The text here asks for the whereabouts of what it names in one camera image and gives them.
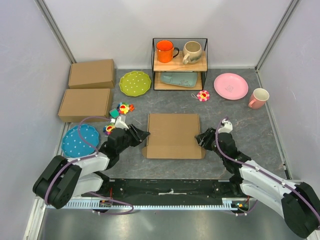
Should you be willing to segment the brown cardboard box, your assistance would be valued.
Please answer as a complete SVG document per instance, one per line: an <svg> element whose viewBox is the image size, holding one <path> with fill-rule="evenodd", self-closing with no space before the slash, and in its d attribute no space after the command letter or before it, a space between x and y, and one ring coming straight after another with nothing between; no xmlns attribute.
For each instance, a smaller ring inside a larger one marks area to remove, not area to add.
<svg viewBox="0 0 320 240"><path fill-rule="evenodd" d="M198 114L151 113L148 116L147 159L200 160L206 151L197 143L201 133Z"/></svg>

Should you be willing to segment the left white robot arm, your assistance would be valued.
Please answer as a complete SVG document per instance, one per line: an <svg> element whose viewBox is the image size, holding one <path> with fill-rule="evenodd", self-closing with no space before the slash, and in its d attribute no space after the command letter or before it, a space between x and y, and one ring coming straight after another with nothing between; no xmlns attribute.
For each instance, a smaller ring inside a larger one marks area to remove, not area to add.
<svg viewBox="0 0 320 240"><path fill-rule="evenodd" d="M125 129L114 129L93 154L76 158L56 155L38 177L32 191L56 209L64 207L72 197L89 192L104 197L110 185L109 178L101 172L112 168L124 150L138 146L149 135L150 132L130 124Z"/></svg>

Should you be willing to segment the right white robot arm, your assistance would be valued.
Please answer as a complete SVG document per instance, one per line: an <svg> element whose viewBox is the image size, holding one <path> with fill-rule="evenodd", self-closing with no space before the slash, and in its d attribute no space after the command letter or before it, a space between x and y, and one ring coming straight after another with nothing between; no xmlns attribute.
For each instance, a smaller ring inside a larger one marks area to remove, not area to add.
<svg viewBox="0 0 320 240"><path fill-rule="evenodd" d="M319 230L320 199L308 183L294 183L265 170L238 150L230 133L210 127L195 139L200 147L215 152L236 178L229 184L233 196L245 194L268 206L300 238Z"/></svg>

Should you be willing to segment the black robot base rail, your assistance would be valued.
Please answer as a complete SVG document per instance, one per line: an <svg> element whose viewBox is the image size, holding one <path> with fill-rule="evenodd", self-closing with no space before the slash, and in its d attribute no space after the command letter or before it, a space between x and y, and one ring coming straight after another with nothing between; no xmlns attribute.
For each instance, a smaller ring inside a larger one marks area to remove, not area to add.
<svg viewBox="0 0 320 240"><path fill-rule="evenodd" d="M106 197L128 197L138 194L186 194L214 198L246 198L240 187L229 180L218 179L137 179L114 178L104 181L97 191Z"/></svg>

